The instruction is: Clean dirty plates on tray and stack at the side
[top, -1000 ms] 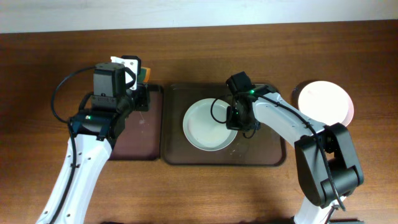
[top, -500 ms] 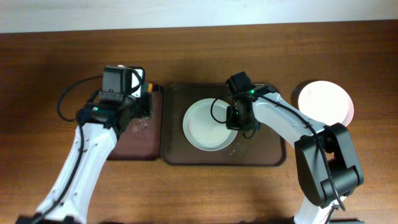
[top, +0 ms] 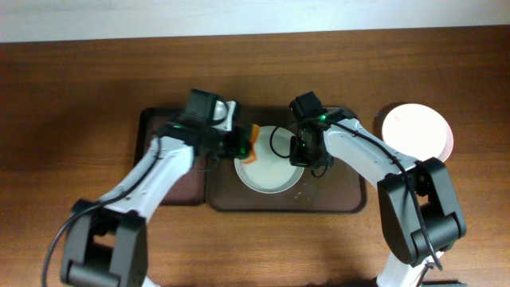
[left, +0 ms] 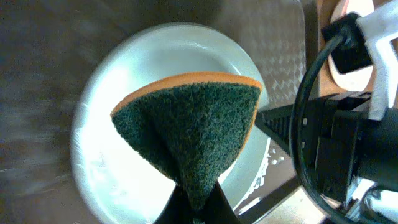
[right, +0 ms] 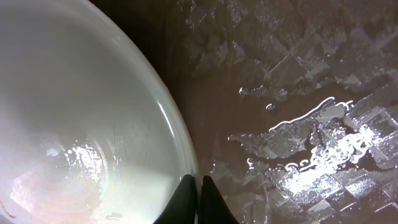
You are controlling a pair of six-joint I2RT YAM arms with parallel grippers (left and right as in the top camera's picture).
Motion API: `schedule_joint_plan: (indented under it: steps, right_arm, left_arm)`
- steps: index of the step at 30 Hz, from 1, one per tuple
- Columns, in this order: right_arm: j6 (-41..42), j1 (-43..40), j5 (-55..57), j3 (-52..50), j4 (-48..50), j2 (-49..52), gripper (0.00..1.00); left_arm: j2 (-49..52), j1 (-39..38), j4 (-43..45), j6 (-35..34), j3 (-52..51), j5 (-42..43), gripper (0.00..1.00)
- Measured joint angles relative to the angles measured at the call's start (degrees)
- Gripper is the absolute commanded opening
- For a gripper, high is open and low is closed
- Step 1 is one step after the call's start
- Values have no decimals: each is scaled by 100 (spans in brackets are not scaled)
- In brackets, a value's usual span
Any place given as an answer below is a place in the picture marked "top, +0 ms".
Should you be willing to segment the orange green scrub sponge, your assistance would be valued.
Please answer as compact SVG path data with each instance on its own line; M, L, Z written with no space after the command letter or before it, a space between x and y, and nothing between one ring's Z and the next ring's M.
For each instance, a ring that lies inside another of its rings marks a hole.
M249 153L248 155L241 160L243 164L250 164L257 160L257 154L255 152L255 145L257 143L257 140L259 138L261 127L256 124L251 124L249 127Z

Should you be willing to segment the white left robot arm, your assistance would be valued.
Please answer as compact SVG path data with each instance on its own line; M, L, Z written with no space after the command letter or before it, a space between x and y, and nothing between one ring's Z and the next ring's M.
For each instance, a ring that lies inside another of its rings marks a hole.
M45 256L41 285L48 284L49 263L58 241L65 240L61 282L70 286L154 285L147 275L147 225L171 188L196 159L255 159L260 128L238 122L241 105L218 94L194 89L186 107L157 128L143 157L112 190L95 202L79 200Z

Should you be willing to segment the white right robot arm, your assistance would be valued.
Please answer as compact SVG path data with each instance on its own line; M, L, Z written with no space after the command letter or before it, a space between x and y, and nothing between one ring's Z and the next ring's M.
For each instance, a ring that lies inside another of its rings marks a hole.
M343 108L326 109L314 92L289 105L295 118L288 158L293 166L328 170L335 159L378 192L382 233L390 248L376 286L423 286L440 256L467 226L450 173L438 158L419 160L369 133Z

